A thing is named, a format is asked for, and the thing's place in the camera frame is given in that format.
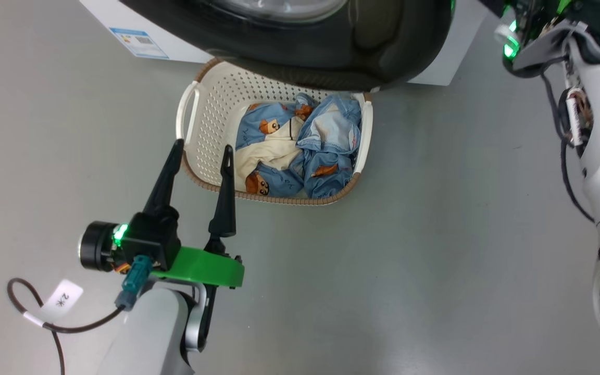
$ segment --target basket rim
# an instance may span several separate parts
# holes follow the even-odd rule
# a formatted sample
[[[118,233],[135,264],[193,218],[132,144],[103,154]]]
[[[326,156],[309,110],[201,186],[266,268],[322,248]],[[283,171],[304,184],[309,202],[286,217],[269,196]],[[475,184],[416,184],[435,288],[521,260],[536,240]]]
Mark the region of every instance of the basket rim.
[[[196,78],[194,80],[196,82],[202,81],[202,79],[210,71],[210,69],[214,68],[215,66],[218,66],[219,64],[229,64],[229,62],[223,61],[223,60],[217,59],[217,58],[211,59],[210,61],[206,62],[204,64],[204,66],[202,66],[201,70],[198,71],[198,74],[196,74]],[[362,93],[362,94],[365,97],[365,102],[371,103],[371,93]],[[189,159],[186,156],[186,149],[183,149],[183,151],[182,151],[181,164],[182,164],[182,169],[184,169],[186,175],[188,175],[191,178],[191,181],[193,181],[196,185],[198,185],[199,187],[201,187],[203,189],[210,190],[211,192],[219,192],[219,190],[221,189],[221,186],[214,185],[209,182],[205,182],[200,177],[198,177],[198,175],[196,173],[194,173],[193,169],[191,169],[191,166],[189,164]],[[360,180],[360,172],[354,172],[351,179],[347,182],[346,186],[344,186],[343,189],[340,190],[340,192],[338,192],[335,195],[332,195],[331,197],[321,198],[321,199],[293,198],[293,197],[271,197],[268,195],[257,195],[257,194],[240,192],[238,190],[235,191],[235,197],[238,197],[240,199],[247,199],[247,200],[258,201],[258,202],[269,202],[269,203],[274,203],[274,204],[288,204],[288,205],[295,205],[295,206],[324,206],[326,204],[335,203],[336,201],[345,197],[348,193],[351,192],[351,190],[353,190],[353,188],[358,183],[358,180]]]

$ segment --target camera lens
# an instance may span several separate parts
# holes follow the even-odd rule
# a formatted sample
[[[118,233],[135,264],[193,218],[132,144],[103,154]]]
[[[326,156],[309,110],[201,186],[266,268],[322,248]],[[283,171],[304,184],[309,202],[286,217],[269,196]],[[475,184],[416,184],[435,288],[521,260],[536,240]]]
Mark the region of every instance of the camera lens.
[[[113,266],[108,261],[113,247],[113,230],[119,224],[93,221],[88,225],[78,245],[80,264],[88,270],[110,272]]]

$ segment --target washing machine door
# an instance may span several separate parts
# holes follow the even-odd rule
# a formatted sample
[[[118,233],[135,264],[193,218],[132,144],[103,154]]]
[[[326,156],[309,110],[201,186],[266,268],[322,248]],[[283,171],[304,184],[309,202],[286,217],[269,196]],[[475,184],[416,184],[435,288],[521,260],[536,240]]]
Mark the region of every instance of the washing machine door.
[[[454,0],[121,0],[169,33],[264,76],[368,91],[441,50]]]

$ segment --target teal connector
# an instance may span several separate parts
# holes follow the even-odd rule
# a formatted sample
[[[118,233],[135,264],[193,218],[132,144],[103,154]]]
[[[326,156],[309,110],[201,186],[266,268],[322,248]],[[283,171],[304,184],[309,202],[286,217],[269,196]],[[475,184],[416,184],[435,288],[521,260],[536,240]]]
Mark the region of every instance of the teal connector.
[[[138,293],[147,282],[149,274],[152,272],[152,259],[148,256],[139,255],[133,259],[131,270],[127,273],[127,277],[122,282],[122,291],[115,299],[115,306],[122,307],[124,311],[131,311],[135,301],[138,298]]]

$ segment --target laundry basket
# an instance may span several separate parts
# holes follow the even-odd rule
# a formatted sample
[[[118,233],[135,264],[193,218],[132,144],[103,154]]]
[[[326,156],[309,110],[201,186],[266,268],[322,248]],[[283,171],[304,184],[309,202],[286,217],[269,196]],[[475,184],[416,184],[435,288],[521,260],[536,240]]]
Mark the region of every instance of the laundry basket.
[[[254,103],[293,102],[298,93],[307,93],[321,101],[333,92],[288,85],[218,59],[208,61],[195,81],[186,88],[177,108],[176,134],[178,139],[185,140],[182,166],[191,180],[202,188],[218,192],[224,147],[235,145],[240,120],[248,107]],[[235,192],[235,196],[276,204],[320,206],[347,195],[358,183],[372,135],[373,109],[369,93],[355,93],[353,99],[360,102],[362,114],[360,147],[353,177],[340,192],[323,199],[272,197],[239,191]],[[190,104],[191,112],[187,115],[186,109]]]

